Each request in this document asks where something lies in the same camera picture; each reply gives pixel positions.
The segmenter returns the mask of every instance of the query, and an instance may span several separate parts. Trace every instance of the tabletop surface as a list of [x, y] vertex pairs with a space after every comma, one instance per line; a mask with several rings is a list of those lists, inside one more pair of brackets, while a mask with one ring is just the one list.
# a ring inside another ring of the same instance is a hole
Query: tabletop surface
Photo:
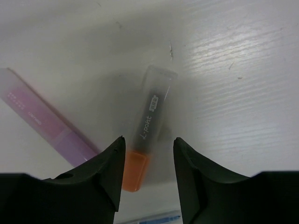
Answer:
[[[243, 175], [299, 169], [299, 2], [2, 0], [0, 67], [16, 71], [101, 149], [127, 138], [150, 64], [179, 74], [144, 187], [115, 220], [179, 208], [182, 137]], [[0, 101], [0, 171], [71, 169]]]

